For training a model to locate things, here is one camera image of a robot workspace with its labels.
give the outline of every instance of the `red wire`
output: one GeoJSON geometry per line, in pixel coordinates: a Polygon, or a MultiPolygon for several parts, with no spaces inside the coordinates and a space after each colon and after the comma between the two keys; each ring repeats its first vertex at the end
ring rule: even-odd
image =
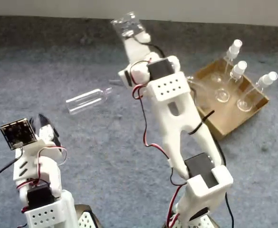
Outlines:
{"type": "Polygon", "coordinates": [[[173,217],[172,223],[171,223],[171,225],[170,225],[168,228],[173,228],[173,226],[175,225],[175,223],[176,223],[176,221],[177,221],[177,219],[178,219],[179,216],[180,216],[180,214],[178,213],[178,214],[176,214],[176,215],[173,217]]]}
{"type": "MultiPolygon", "coordinates": [[[[65,149],[65,148],[62,147],[62,146],[47,146],[47,147],[44,147],[44,148],[42,148],[42,149],[38,152],[38,160],[39,160],[39,158],[40,158],[41,152],[42,152],[44,149],[47,149],[47,148],[65,149]]],[[[27,185],[27,184],[30,184],[30,183],[32,183],[33,185],[38,185],[39,181],[41,180],[41,179],[40,179],[40,175],[41,175],[41,174],[40,174],[40,163],[39,163],[39,161],[38,161],[38,163],[37,163],[37,168],[38,168],[38,178],[25,181],[25,182],[19,184],[19,185],[16,187],[16,189],[19,189],[19,188],[21,188],[21,187],[23,187],[23,186],[25,186],[25,185],[27,185]]]]}
{"type": "Polygon", "coordinates": [[[175,193],[174,193],[174,195],[173,195],[173,197],[172,197],[172,199],[171,199],[171,202],[170,202],[170,204],[169,204],[168,213],[167,213],[167,218],[166,218],[166,227],[168,227],[168,228],[170,227],[170,226],[169,226],[169,221],[170,221],[170,217],[171,217],[171,215],[172,215],[173,203],[174,203],[174,201],[175,201],[175,199],[176,199],[176,197],[177,197],[177,195],[178,195],[178,192],[179,192],[180,189],[182,188],[182,186],[184,186],[184,185],[180,185],[180,186],[177,187],[177,189],[176,189],[176,191],[175,191],[175,193]]]}
{"type": "Polygon", "coordinates": [[[167,154],[165,153],[165,151],[162,149],[161,146],[159,146],[158,144],[155,144],[155,143],[152,143],[152,144],[148,144],[147,143],[147,139],[146,139],[146,135],[147,135],[147,119],[146,119],[146,115],[145,115],[145,110],[144,110],[144,106],[143,106],[143,102],[142,102],[142,97],[143,95],[140,94],[140,90],[142,88],[146,87],[146,85],[136,85],[133,89],[133,98],[135,100],[140,100],[140,104],[141,104],[141,108],[142,108],[142,112],[143,112],[143,116],[144,116],[144,120],[145,120],[145,130],[144,130],[144,134],[143,134],[143,143],[146,147],[155,147],[157,148],[158,150],[160,150],[167,159],[169,159],[169,157],[167,156],[167,154]]]}

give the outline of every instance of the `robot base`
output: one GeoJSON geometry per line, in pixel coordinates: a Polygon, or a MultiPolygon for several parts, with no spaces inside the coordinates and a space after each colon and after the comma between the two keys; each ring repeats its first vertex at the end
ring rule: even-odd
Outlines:
{"type": "MultiPolygon", "coordinates": [[[[179,220],[176,221],[173,228],[182,228],[179,220]]],[[[192,225],[189,225],[188,228],[220,228],[217,223],[208,215],[204,215],[199,219],[196,219],[192,225]]]]}

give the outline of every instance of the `white 3d-printed part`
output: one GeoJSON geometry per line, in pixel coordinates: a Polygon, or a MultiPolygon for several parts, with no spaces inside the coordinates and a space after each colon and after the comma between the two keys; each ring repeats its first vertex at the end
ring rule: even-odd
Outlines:
{"type": "Polygon", "coordinates": [[[83,212],[82,216],[78,220],[79,228],[96,228],[95,223],[89,212],[83,212]]]}
{"type": "Polygon", "coordinates": [[[181,94],[189,93],[190,87],[183,72],[159,78],[147,85],[147,90],[157,101],[166,101],[181,94]]]}
{"type": "Polygon", "coordinates": [[[215,228],[208,215],[190,222],[189,228],[215,228]]]}
{"type": "Polygon", "coordinates": [[[64,222],[66,212],[63,200],[25,212],[30,228],[44,228],[64,222]]]}

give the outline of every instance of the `white rubber stopper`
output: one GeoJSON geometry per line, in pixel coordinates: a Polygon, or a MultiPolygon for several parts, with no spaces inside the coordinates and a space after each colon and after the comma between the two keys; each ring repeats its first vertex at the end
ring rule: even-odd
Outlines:
{"type": "Polygon", "coordinates": [[[235,79],[240,79],[243,73],[245,72],[248,64],[246,61],[239,61],[231,70],[230,76],[235,79]]]}
{"type": "Polygon", "coordinates": [[[258,83],[260,86],[263,88],[268,87],[271,85],[274,81],[276,81],[278,78],[278,74],[275,71],[271,71],[270,73],[262,76],[259,80],[258,83]]]}
{"type": "Polygon", "coordinates": [[[234,40],[233,44],[229,47],[229,50],[226,53],[227,57],[232,60],[235,59],[240,52],[241,46],[242,41],[240,39],[234,40]]]}

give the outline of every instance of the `cable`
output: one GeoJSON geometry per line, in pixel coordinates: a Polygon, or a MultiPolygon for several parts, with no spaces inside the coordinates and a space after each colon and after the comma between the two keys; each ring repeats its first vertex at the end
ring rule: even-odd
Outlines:
{"type": "Polygon", "coordinates": [[[132,37],[133,37],[134,40],[137,41],[139,44],[146,45],[146,46],[151,46],[151,47],[154,47],[155,49],[157,49],[157,50],[160,52],[162,58],[165,58],[165,57],[166,57],[165,54],[164,54],[164,52],[162,51],[162,49],[159,48],[157,45],[151,44],[151,43],[143,43],[143,42],[140,42],[135,36],[132,36],[132,37]]]}
{"type": "Polygon", "coordinates": [[[172,177],[173,177],[173,168],[172,168],[172,173],[171,173],[171,176],[170,176],[170,181],[171,181],[172,185],[174,185],[174,186],[182,186],[182,185],[186,184],[186,182],[184,182],[182,184],[176,184],[176,183],[173,182],[172,177]]]}
{"type": "Polygon", "coordinates": [[[220,146],[218,140],[215,138],[215,136],[214,136],[213,134],[211,134],[211,136],[212,136],[212,138],[213,138],[213,140],[214,140],[214,142],[215,142],[215,145],[216,145],[216,147],[217,147],[217,149],[218,149],[218,151],[219,151],[219,153],[220,153],[220,155],[221,155],[221,158],[222,158],[222,160],[223,160],[223,164],[226,166],[226,159],[225,159],[224,153],[223,153],[223,151],[222,151],[222,148],[221,148],[221,146],[220,146]]]}
{"type": "Polygon", "coordinates": [[[27,184],[38,185],[38,183],[39,183],[40,181],[45,182],[45,183],[48,184],[48,185],[50,184],[49,182],[47,182],[47,181],[45,181],[45,180],[43,180],[43,179],[38,179],[38,178],[36,178],[36,179],[31,179],[31,180],[28,180],[28,181],[25,181],[25,182],[19,184],[19,185],[16,187],[16,189],[20,189],[20,188],[24,187],[24,186],[27,185],[27,184]]]}
{"type": "Polygon", "coordinates": [[[166,227],[167,228],[170,228],[169,226],[169,221],[170,221],[170,217],[171,217],[171,214],[172,214],[172,209],[173,209],[173,203],[178,195],[178,192],[180,191],[180,189],[182,188],[182,186],[184,185],[180,185],[179,187],[177,187],[175,193],[173,194],[173,197],[171,199],[171,202],[169,204],[169,208],[168,208],[168,213],[167,213],[167,218],[166,218],[166,227]]]}
{"type": "Polygon", "coordinates": [[[23,227],[26,227],[27,224],[23,225],[23,226],[18,226],[17,228],[23,228],[23,227]]]}
{"type": "Polygon", "coordinates": [[[19,157],[13,159],[12,161],[10,161],[7,165],[5,165],[1,170],[0,170],[0,174],[5,171],[7,168],[9,168],[11,165],[13,165],[18,159],[20,159],[23,155],[23,148],[20,148],[21,154],[19,157]]]}
{"type": "Polygon", "coordinates": [[[177,219],[178,219],[179,216],[180,216],[179,213],[176,214],[176,215],[174,215],[174,217],[173,217],[173,219],[172,219],[172,221],[171,221],[171,224],[170,224],[170,226],[169,226],[168,228],[173,228],[173,226],[175,225],[175,223],[176,223],[176,221],[177,221],[177,219]]]}
{"type": "Polygon", "coordinates": [[[24,187],[24,186],[27,185],[27,184],[38,185],[39,181],[43,181],[43,182],[49,184],[47,181],[45,181],[45,180],[43,180],[43,179],[40,178],[41,174],[40,174],[40,163],[39,163],[39,158],[40,158],[41,152],[42,152],[44,149],[61,149],[61,150],[65,150],[65,151],[66,151],[66,155],[65,155],[64,161],[63,161],[61,164],[59,164],[58,166],[64,164],[65,161],[67,160],[67,149],[66,149],[65,147],[61,147],[61,146],[46,146],[46,147],[43,147],[42,149],[40,149],[40,150],[38,151],[38,157],[37,157],[37,172],[38,172],[38,178],[25,181],[25,182],[19,184],[19,185],[16,187],[16,189],[20,189],[20,188],[24,187]]]}
{"type": "Polygon", "coordinates": [[[65,150],[65,151],[66,151],[66,156],[65,156],[64,161],[63,161],[61,164],[64,164],[65,161],[66,161],[66,159],[67,159],[67,149],[66,149],[65,147],[62,147],[62,146],[46,146],[46,147],[43,147],[42,149],[40,149],[39,152],[38,152],[38,161],[37,161],[38,179],[40,179],[40,164],[39,164],[39,158],[40,158],[41,152],[42,152],[44,149],[61,149],[61,150],[65,150]]]}
{"type": "Polygon", "coordinates": [[[198,126],[193,131],[189,132],[188,134],[189,135],[195,134],[199,130],[199,128],[202,126],[202,124],[207,120],[207,118],[209,118],[214,112],[215,112],[215,110],[212,110],[205,117],[203,117],[200,124],[198,124],[198,126]]]}
{"type": "Polygon", "coordinates": [[[234,228],[234,216],[233,216],[232,210],[230,209],[230,204],[229,204],[229,199],[228,199],[227,193],[225,193],[225,202],[226,202],[226,206],[228,207],[228,210],[230,213],[230,218],[232,219],[232,228],[234,228]]]}
{"type": "MultiPolygon", "coordinates": [[[[215,144],[216,144],[216,147],[222,157],[222,160],[223,160],[223,164],[226,166],[226,159],[225,159],[225,156],[224,156],[224,153],[223,153],[223,150],[219,144],[219,142],[217,141],[217,139],[215,138],[215,136],[213,134],[211,134],[215,144]]],[[[229,210],[229,214],[230,214],[230,218],[232,220],[232,228],[234,228],[234,216],[233,216],[233,213],[232,213],[232,210],[230,209],[230,204],[229,204],[229,199],[228,199],[228,194],[225,193],[225,202],[226,202],[226,206],[229,210]]]]}
{"type": "Polygon", "coordinates": [[[146,85],[137,85],[134,87],[133,89],[133,98],[136,99],[136,100],[140,100],[140,104],[141,104],[141,109],[142,109],[142,112],[143,112],[143,117],[144,117],[144,121],[145,121],[145,130],[144,130],[144,134],[143,134],[143,143],[146,147],[155,147],[157,148],[158,150],[160,150],[164,156],[166,157],[166,159],[169,159],[169,157],[167,156],[167,154],[165,153],[165,151],[162,149],[161,146],[159,146],[158,144],[155,144],[155,143],[152,143],[152,144],[148,144],[147,143],[147,139],[146,139],[146,134],[147,134],[147,119],[146,119],[146,115],[145,115],[145,110],[144,110],[144,106],[143,106],[143,102],[142,102],[142,97],[143,95],[140,94],[140,90],[145,87],[146,85]],[[135,97],[134,96],[134,93],[138,91],[138,97],[135,97]]]}

